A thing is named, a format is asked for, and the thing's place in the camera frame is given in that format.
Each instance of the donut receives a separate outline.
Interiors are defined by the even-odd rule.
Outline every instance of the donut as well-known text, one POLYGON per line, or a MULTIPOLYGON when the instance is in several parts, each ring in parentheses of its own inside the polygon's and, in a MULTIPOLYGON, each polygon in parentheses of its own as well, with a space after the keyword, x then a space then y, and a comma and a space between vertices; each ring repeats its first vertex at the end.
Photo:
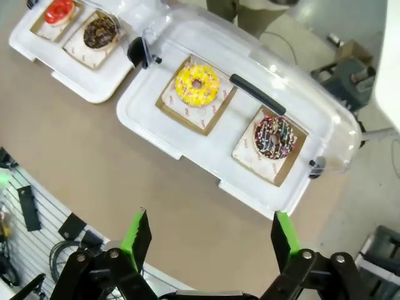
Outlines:
POLYGON ((219 79, 211 68, 194 64, 180 70, 175 87, 177 95, 187 105, 203 106, 217 97, 219 79))
POLYGON ((51 26, 60 26, 71 19, 74 10, 73 0, 54 0, 47 8, 44 20, 51 26))
POLYGON ((261 156, 282 159, 294 145, 293 128, 283 117, 266 116, 254 128, 254 145, 261 156))
POLYGON ((86 26, 83 41, 90 49, 102 51, 116 42, 117 31, 118 29, 110 17, 99 17, 86 26))

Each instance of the clear plastic lid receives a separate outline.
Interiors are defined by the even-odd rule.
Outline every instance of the clear plastic lid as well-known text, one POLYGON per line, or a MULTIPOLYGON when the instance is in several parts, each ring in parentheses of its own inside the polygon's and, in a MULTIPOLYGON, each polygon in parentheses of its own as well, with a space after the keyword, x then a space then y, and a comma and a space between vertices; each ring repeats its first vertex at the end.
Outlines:
MULTIPOLYGON (((133 41, 138 39, 142 44, 140 35, 149 19, 155 18, 167 8, 159 0, 74 0, 74 2, 93 8, 112 21, 119 45, 126 54, 133 41)), ((140 51, 134 51, 133 57, 132 55, 128 57, 135 66, 143 60, 140 51)))
POLYGON ((142 40, 150 68, 172 57, 196 56, 245 92, 248 101, 258 101, 272 117, 300 130, 307 141, 297 158, 309 165, 311 176, 348 169, 361 141, 354 116, 310 75, 246 32, 200 7, 178 5, 150 21, 142 40))

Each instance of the chocolate frosted donut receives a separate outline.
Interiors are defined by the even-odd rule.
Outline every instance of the chocolate frosted donut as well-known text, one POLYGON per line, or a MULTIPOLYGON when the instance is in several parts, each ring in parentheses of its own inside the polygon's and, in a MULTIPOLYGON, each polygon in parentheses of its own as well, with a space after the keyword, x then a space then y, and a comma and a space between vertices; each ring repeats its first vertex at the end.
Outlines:
POLYGON ((282 117, 265 117, 254 130, 258 153, 269 159, 281 159, 293 150, 293 128, 282 117))
POLYGON ((104 16, 90 22, 83 34, 85 45, 93 50, 102 50, 117 36, 117 28, 111 18, 104 16))

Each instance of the white panel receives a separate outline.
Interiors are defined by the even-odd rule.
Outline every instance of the white panel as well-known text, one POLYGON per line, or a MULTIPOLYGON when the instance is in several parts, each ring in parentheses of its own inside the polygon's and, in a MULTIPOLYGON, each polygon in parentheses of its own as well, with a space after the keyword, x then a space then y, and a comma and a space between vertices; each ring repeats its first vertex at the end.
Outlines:
MULTIPOLYGON (((44 273, 46 279, 42 288, 46 295, 50 296, 54 289, 54 282, 49 268, 49 254, 56 243, 64 240, 59 235, 58 229, 71 211, 20 167, 11 173, 9 182, 2 191, 2 205, 2 209, 11 214, 11 237, 9 239, 11 262, 19 272, 22 281, 21 286, 30 282, 38 274, 44 273), (28 232, 26 230, 16 189, 27 185, 31 185, 35 197, 36 208, 42 225, 40 231, 28 232)), ((101 236, 105 243, 109 241, 91 226, 86 226, 78 239, 84 236, 86 230, 91 230, 101 236)), ((63 254, 60 255, 59 261, 66 261, 67 259, 68 255, 63 254)), ((146 263, 144 270, 144 278, 158 295, 177 289, 191 289, 146 263)), ((118 292, 115 292, 114 296, 110 296, 110 299, 122 299, 122 297, 118 292)))

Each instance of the tan countertop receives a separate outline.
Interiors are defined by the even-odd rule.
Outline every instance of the tan countertop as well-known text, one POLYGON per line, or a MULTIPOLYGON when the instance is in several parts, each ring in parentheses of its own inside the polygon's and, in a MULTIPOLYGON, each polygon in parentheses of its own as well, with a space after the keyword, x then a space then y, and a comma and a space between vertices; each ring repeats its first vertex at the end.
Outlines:
MULTIPOLYGON (((205 290, 260 295, 278 274, 271 222, 217 187, 186 159, 175 161, 119 123, 118 97, 93 105, 8 46, 24 1, 0 33, 0 144, 71 210, 121 239, 140 206, 153 240, 147 262, 205 290)), ((315 241, 345 176, 311 183, 292 216, 304 245, 315 241)))

